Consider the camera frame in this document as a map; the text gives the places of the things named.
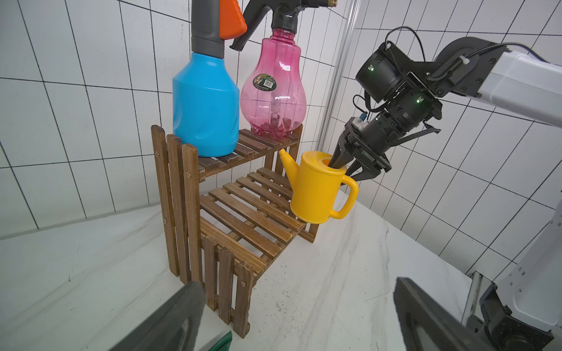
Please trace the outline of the green chips bag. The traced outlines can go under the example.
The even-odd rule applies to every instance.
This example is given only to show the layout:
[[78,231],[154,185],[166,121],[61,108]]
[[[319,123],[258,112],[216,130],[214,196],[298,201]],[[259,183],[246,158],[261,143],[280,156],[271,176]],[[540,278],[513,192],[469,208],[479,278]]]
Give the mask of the green chips bag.
[[221,337],[216,337],[206,345],[207,351],[229,351],[233,341],[232,332],[229,331]]

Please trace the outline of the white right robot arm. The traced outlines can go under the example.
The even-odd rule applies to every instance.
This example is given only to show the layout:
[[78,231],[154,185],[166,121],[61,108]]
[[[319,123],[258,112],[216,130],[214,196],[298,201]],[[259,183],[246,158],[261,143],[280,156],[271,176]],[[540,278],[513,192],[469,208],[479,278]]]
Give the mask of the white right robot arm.
[[434,133],[430,120],[441,119],[448,94],[561,125],[561,67],[516,42],[462,37],[434,61],[414,61],[385,40],[356,79],[369,108],[345,124],[329,162],[356,181],[389,172],[389,149]]

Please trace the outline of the yellow watering can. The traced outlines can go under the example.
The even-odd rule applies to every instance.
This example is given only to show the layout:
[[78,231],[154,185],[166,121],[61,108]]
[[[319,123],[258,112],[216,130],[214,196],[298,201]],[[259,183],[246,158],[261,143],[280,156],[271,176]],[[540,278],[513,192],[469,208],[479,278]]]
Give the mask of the yellow watering can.
[[[320,225],[349,214],[357,200],[359,186],[346,175],[346,166],[329,167],[332,156],[318,151],[304,152],[300,164],[284,149],[279,150],[279,155],[293,191],[291,210],[299,219]],[[343,207],[336,211],[333,206],[342,184],[350,188],[350,193]]]

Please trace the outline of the pink pressure sprayer bottle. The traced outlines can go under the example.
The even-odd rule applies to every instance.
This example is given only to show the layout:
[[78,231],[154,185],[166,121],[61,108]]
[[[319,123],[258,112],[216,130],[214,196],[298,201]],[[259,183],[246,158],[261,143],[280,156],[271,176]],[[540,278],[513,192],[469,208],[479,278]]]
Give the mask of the pink pressure sprayer bottle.
[[307,98],[299,71],[301,48],[295,42],[298,14],[307,8],[336,6],[333,0],[248,3],[243,13],[247,32],[234,40],[234,51],[242,51],[266,14],[273,12],[272,35],[262,40],[257,66],[240,95],[243,117],[257,135],[280,140],[302,125]]

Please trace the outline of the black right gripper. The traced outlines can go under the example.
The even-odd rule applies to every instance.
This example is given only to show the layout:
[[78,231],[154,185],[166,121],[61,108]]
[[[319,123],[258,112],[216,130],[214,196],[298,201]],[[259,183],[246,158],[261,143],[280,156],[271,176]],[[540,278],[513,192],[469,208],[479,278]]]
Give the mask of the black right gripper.
[[356,182],[374,179],[392,166],[386,152],[397,141],[397,121],[391,116],[376,116],[359,131],[358,117],[351,117],[338,139],[329,167],[340,169],[351,163],[348,175]]

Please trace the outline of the blue spray bottle orange trigger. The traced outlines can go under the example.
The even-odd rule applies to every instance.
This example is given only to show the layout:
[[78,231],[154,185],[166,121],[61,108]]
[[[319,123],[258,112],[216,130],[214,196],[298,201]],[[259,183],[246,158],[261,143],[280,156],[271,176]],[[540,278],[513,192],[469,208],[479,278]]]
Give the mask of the blue spray bottle orange trigger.
[[191,59],[173,78],[173,128],[201,157],[234,152],[239,140],[238,86],[225,67],[225,41],[247,31],[238,1],[193,1]]

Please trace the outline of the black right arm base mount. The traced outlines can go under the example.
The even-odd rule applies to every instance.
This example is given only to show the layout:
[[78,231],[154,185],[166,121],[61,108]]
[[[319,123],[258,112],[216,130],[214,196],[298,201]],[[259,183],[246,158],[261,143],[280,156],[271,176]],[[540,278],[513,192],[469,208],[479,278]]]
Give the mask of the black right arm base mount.
[[502,304],[496,285],[475,271],[462,316],[462,324],[495,350],[543,350],[553,339],[545,332],[519,321]]

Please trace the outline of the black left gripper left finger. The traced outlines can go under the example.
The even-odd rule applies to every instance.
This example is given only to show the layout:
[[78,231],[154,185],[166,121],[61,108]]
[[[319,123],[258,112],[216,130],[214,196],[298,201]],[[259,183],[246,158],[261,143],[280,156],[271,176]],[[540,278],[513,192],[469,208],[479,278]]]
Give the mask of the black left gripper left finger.
[[200,282],[189,282],[113,350],[193,350],[206,295]]

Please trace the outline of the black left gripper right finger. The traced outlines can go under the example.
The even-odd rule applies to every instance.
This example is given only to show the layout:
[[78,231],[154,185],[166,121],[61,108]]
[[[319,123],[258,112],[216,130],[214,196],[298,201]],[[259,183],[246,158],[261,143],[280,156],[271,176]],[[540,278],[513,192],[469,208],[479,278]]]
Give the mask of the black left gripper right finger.
[[397,278],[393,293],[407,350],[492,350],[412,279]]

